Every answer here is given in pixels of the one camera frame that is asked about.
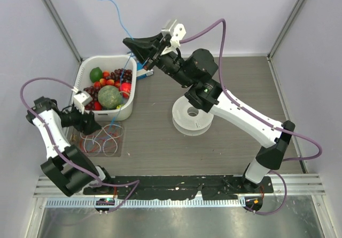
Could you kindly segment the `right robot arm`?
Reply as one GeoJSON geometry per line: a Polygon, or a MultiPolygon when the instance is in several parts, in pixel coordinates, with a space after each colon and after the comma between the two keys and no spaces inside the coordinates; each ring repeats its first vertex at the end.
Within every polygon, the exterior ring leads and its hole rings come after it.
{"type": "Polygon", "coordinates": [[[187,88],[184,96],[194,108],[234,124],[259,142],[259,152],[243,173],[243,190],[255,192],[266,174],[280,168],[295,124],[272,120],[234,97],[213,78],[219,67],[209,50],[197,49],[183,59],[179,48],[169,49],[171,36],[163,34],[148,38],[127,37],[123,43],[145,69],[157,67],[187,88]]]}

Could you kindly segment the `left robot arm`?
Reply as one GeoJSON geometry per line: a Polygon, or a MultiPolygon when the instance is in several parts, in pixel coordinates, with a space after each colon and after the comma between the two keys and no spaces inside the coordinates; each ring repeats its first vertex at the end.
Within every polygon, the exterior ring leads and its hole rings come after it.
{"type": "Polygon", "coordinates": [[[85,135],[101,130],[93,112],[81,113],[75,106],[64,112],[58,109],[56,100],[40,97],[27,110],[26,119],[39,129],[44,140],[46,161],[41,169],[61,192],[70,197],[88,186],[95,186],[103,195],[113,190],[108,172],[94,165],[63,133],[63,128],[70,126],[85,135]]]}

